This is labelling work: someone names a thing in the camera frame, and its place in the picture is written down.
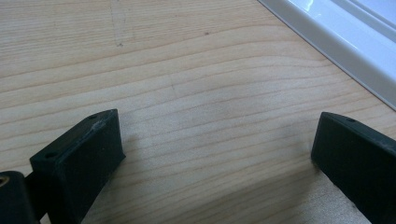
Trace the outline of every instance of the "wood grain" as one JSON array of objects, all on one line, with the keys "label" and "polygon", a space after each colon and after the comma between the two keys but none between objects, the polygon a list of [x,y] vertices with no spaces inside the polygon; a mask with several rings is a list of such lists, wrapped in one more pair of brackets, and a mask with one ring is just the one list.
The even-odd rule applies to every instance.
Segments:
[{"label": "wood grain", "polygon": [[311,164],[318,117],[396,115],[257,1],[0,1],[0,31],[1,170],[120,112],[84,223],[368,223]]}]

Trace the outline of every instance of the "screw hole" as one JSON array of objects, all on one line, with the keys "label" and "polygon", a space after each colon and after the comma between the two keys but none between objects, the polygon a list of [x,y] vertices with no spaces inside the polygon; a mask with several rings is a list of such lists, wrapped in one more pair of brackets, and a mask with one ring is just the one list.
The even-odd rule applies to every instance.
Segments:
[{"label": "screw hole", "polygon": [[54,158],[57,155],[58,155],[58,153],[56,153],[56,152],[49,152],[49,153],[46,154],[46,159]]},{"label": "screw hole", "polygon": [[0,176],[0,188],[3,187],[6,183],[8,183],[9,177],[5,175]]}]

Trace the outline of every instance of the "black clamp jaw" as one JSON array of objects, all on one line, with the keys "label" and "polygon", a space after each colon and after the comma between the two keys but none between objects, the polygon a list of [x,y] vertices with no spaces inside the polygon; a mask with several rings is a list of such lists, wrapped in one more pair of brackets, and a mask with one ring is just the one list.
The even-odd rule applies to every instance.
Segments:
[{"label": "black clamp jaw", "polygon": [[116,109],[91,115],[36,153],[33,172],[0,173],[0,222],[78,224],[125,158]]},{"label": "black clamp jaw", "polygon": [[396,223],[396,141],[324,112],[311,157],[372,223]]}]

